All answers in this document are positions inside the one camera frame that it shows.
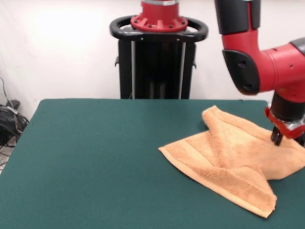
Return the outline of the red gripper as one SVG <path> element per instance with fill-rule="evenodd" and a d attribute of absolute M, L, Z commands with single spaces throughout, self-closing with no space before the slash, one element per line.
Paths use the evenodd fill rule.
<path fill-rule="evenodd" d="M 274 125 L 271 141 L 274 142 L 276 146 L 281 144 L 283 136 L 288 139 L 298 138 L 305 132 L 305 116 L 293 121 L 283 121 L 272 114 L 270 106 L 265 108 L 264 113 Z"/>

